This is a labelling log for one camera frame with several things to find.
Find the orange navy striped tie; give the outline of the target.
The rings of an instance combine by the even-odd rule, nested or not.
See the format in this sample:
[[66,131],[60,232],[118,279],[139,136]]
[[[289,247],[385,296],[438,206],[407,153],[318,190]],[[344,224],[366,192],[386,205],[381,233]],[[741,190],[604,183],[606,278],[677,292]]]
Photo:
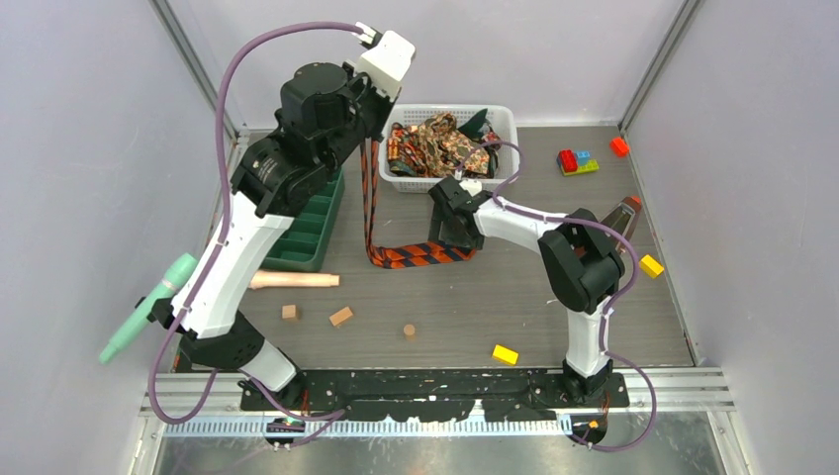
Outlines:
[[389,270],[430,267],[468,262],[478,253],[475,249],[434,240],[408,243],[377,240],[379,171],[376,154],[378,142],[365,140],[359,149],[363,211],[363,244],[369,262]]

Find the brown wooden metronome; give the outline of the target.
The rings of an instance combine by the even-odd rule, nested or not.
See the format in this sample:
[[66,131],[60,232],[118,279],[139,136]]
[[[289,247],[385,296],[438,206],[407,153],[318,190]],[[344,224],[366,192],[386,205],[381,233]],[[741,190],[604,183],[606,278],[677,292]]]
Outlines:
[[638,196],[626,196],[618,202],[600,223],[630,241],[635,232],[642,212],[642,203]]

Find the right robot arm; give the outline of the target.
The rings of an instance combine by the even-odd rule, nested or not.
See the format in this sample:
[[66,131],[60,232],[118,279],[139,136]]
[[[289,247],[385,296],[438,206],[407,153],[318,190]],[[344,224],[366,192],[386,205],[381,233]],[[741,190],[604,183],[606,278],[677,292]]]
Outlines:
[[613,369],[607,337],[625,266],[605,225],[586,209],[571,214],[533,210],[488,191],[476,180],[452,176],[429,191],[430,239],[456,249],[478,250],[499,238],[540,255],[551,290],[566,309],[568,348],[558,383],[578,406],[605,390]]

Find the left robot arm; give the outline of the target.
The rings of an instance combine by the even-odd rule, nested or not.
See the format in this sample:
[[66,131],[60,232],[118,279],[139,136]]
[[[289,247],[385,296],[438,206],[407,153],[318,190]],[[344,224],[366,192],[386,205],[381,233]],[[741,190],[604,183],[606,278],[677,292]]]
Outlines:
[[277,408],[304,394],[296,365],[246,319],[239,303],[274,243],[364,142],[379,139],[411,57],[313,62],[279,89],[277,128],[224,173],[224,214],[197,269],[172,297],[148,297],[150,320],[182,333],[192,361],[255,377]]

